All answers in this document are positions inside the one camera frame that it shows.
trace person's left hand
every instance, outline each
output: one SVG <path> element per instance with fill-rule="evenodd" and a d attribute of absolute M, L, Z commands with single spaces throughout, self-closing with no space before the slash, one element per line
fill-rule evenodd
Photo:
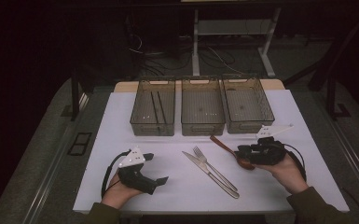
<path fill-rule="evenodd" d="M 141 193 L 138 189 L 132 189 L 123 185 L 116 172 L 110 180 L 108 190 L 101 200 L 101 203 L 120 209 L 130 198 Z"/>

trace transparent bin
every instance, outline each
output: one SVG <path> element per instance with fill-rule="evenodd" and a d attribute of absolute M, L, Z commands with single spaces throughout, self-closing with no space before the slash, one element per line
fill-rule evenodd
<path fill-rule="evenodd" d="M 258 133 L 275 120 L 269 100 L 258 78 L 223 75 L 228 109 L 228 133 Z"/>
<path fill-rule="evenodd" d="M 141 77 L 130 124 L 137 136 L 173 136 L 175 77 Z"/>
<path fill-rule="evenodd" d="M 182 78 L 182 135 L 221 135 L 225 113 L 216 76 Z"/>

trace hand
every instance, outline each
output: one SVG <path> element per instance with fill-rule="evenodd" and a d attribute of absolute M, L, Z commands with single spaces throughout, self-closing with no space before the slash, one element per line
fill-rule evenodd
<path fill-rule="evenodd" d="M 120 209 L 130 198 L 141 193 L 138 189 L 132 189 L 123 185 L 116 172 L 110 180 L 109 188 L 101 200 L 101 203 Z"/>
<path fill-rule="evenodd" d="M 272 173 L 278 182 L 291 194 L 300 193 L 309 186 L 304 181 L 293 159 L 286 154 L 282 161 L 275 165 L 255 165 L 254 167 L 267 170 Z"/>

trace silverware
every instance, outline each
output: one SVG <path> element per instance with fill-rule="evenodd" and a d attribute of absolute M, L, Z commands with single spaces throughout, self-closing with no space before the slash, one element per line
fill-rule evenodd
<path fill-rule="evenodd" d="M 199 158 L 200 161 L 202 161 L 203 163 L 207 164 L 209 167 L 211 167 L 211 169 L 214 171 L 215 174 L 217 174 L 222 180 L 223 182 L 226 183 L 226 185 L 228 185 L 231 189 L 233 189 L 234 191 L 237 191 L 237 188 L 235 188 L 235 186 L 233 184 L 231 184 L 231 182 L 229 182 L 222 174 L 220 174 L 220 172 L 218 172 L 206 159 L 206 157 L 204 156 L 204 154 L 201 152 L 201 150 L 198 147 L 194 147 L 193 148 L 194 153 L 196 153 L 196 156 Z"/>
<path fill-rule="evenodd" d="M 185 151 L 182 151 L 191 161 L 193 161 L 198 167 L 200 167 L 200 169 L 207 174 L 217 185 L 220 186 L 220 188 L 222 188 L 225 192 L 227 192 L 229 195 L 231 195 L 231 197 L 233 198 L 239 198 L 240 194 L 234 190 L 232 190 L 230 187 L 226 186 L 223 182 L 221 182 L 219 179 L 217 179 L 217 177 L 212 174 L 208 168 L 206 167 L 206 164 L 202 161 L 200 161 L 198 158 L 188 154 Z"/>

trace spoon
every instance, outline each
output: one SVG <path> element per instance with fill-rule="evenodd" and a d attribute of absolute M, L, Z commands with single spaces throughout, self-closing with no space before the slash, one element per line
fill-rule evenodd
<path fill-rule="evenodd" d="M 231 150 L 229 147 L 227 147 L 222 142 L 220 142 L 215 136 L 211 135 L 210 139 L 213 142 L 215 142 L 218 146 L 222 147 L 223 149 L 225 149 L 226 151 L 231 153 L 237 160 L 237 163 L 240 165 L 240 167 L 242 167 L 246 170 L 254 170 L 255 169 L 255 167 L 249 161 L 247 161 L 246 159 L 238 158 L 237 154 L 235 154 L 235 152 L 233 150 Z"/>

